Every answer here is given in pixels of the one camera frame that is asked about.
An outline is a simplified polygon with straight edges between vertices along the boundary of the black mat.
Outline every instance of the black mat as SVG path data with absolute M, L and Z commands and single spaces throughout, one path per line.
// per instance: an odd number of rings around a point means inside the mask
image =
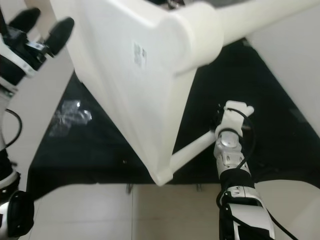
M 153 183 L 147 169 L 93 96 L 73 74 L 57 109 L 80 100 L 92 120 L 51 137 L 50 123 L 29 168 L 27 189 L 35 199 L 70 184 Z M 174 152 L 206 133 L 218 104 L 246 102 L 255 109 L 257 146 L 249 162 L 256 181 L 287 179 L 320 188 L 320 139 L 305 121 L 257 52 L 241 41 L 198 69 Z M 245 132 L 244 152 L 250 147 Z M 218 183 L 213 146 L 174 174 L 171 184 Z

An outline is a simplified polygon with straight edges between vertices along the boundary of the label sticker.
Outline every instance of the label sticker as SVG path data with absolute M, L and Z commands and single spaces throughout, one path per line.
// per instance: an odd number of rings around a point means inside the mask
M 147 51 L 138 43 L 132 43 L 133 62 L 141 69 L 146 68 Z

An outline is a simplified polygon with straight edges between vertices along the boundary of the white cylindrical tube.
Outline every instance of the white cylindrical tube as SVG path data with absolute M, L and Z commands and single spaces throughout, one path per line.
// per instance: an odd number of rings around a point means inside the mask
M 320 0 L 250 0 L 217 8 L 224 31 L 223 45 L 320 4 Z
M 171 169 L 174 173 L 186 163 L 188 163 L 191 159 L 209 147 L 216 141 L 215 132 L 209 131 L 206 134 L 202 135 L 198 139 L 194 140 L 189 145 L 185 146 L 181 150 L 177 151 L 171 157 Z

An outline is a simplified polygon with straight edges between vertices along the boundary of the white support pole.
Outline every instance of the white support pole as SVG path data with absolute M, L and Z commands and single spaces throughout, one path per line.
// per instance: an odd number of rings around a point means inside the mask
M 248 34 L 320 4 L 320 0 L 250 0 L 218 8 L 224 46 Z
M 171 169 L 174 173 L 190 160 L 192 160 L 195 156 L 209 147 L 216 141 L 215 132 L 209 131 L 206 134 L 202 135 L 189 145 L 185 146 L 181 150 L 177 151 L 171 157 Z

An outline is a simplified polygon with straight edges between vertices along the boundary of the white tile floor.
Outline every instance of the white tile floor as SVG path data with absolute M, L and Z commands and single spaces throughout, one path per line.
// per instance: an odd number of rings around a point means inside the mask
M 270 181 L 258 190 L 273 215 L 301 240 L 320 239 L 320 191 L 303 182 Z M 220 187 L 71 185 L 42 198 L 22 240 L 218 240 Z M 276 229 L 277 240 L 287 240 Z

